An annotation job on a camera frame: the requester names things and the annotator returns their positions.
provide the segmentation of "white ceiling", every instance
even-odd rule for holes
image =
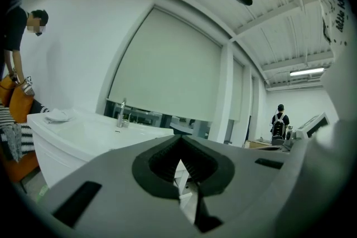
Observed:
[[[317,0],[253,0],[249,7],[235,0],[194,1],[233,32],[231,41],[252,59],[268,89],[316,86],[320,75],[290,78],[290,71],[333,63]]]

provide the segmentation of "roller blind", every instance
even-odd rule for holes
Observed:
[[[233,91],[232,101],[230,106],[229,119],[240,120],[240,111],[242,109],[243,96],[243,67],[237,62],[233,61]]]
[[[130,43],[109,99],[184,118],[212,121],[221,49],[177,18],[153,9]]]

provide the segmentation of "backpack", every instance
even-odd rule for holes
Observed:
[[[285,132],[285,123],[283,121],[285,117],[281,116],[280,119],[278,119],[278,114],[275,114],[275,121],[273,124],[273,137],[282,137]]]

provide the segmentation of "white machine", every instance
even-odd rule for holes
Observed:
[[[325,112],[311,118],[303,126],[296,129],[296,139],[309,139],[315,134],[321,127],[329,125],[329,119]]]

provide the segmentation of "ceiling light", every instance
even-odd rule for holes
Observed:
[[[318,69],[310,69],[310,70],[303,70],[303,71],[292,71],[290,72],[290,76],[315,74],[317,72],[323,72],[323,71],[324,71],[323,67],[319,67]]]

